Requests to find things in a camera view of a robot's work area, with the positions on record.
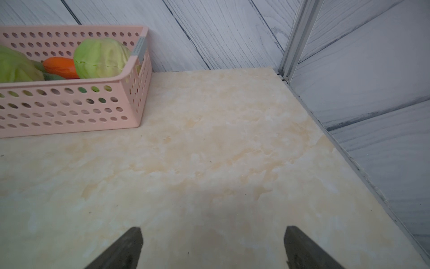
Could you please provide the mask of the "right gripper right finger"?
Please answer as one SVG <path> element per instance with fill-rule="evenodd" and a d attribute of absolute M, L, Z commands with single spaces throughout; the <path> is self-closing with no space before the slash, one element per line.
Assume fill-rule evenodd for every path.
<path fill-rule="evenodd" d="M 290 269 L 344 269 L 297 226 L 288 226 L 284 247 Z"/>

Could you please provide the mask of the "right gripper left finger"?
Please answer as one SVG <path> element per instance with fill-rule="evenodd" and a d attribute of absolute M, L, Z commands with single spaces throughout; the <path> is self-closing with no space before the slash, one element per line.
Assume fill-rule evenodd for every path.
<path fill-rule="evenodd" d="M 85 269 L 136 269 L 143 243 L 141 228 L 132 227 Z"/>

